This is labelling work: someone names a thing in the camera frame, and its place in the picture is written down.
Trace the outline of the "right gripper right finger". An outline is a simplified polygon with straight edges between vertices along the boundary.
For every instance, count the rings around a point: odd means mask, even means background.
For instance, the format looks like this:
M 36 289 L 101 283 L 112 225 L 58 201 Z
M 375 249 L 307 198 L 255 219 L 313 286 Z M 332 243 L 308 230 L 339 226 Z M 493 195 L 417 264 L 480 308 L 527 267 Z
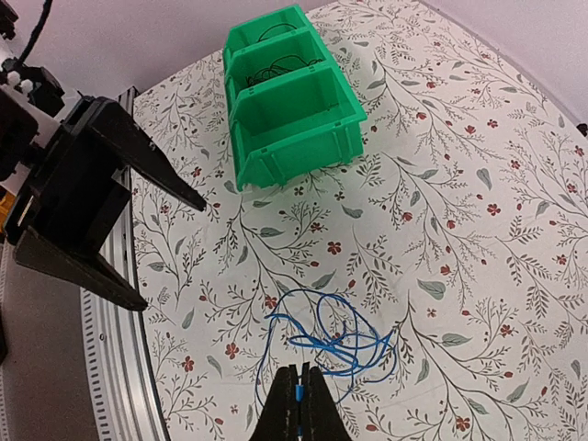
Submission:
M 318 367 L 302 366 L 300 435 L 303 441 L 351 441 Z

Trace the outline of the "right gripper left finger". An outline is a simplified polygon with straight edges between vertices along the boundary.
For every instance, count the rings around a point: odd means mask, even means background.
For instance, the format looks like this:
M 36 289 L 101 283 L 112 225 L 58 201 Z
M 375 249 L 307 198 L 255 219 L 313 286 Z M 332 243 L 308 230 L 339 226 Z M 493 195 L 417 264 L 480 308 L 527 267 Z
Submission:
M 299 402 L 294 365 L 280 367 L 271 384 L 266 403 L 250 441 L 294 441 L 299 437 Z

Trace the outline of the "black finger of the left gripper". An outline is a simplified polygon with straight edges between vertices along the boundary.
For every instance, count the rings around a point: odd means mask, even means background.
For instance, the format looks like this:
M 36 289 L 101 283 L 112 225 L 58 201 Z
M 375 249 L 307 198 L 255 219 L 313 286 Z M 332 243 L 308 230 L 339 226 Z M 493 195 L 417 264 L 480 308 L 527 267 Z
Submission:
M 106 259 L 97 253 L 66 250 L 27 228 L 14 248 L 17 264 L 71 282 L 128 311 L 145 311 L 148 302 Z
M 204 211 L 206 200 L 175 171 L 164 152 L 119 102 L 95 98 L 89 129 L 121 162 L 192 209 Z

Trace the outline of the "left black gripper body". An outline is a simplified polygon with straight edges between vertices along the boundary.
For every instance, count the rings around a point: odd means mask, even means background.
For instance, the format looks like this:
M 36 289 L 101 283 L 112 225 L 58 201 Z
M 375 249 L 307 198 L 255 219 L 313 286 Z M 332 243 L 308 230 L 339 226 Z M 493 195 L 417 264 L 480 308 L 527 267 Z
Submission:
M 116 179 L 133 122 L 119 102 L 82 96 L 62 121 L 18 71 L 1 73 L 1 183 L 15 194 L 5 231 L 18 262 L 97 262 L 130 192 Z

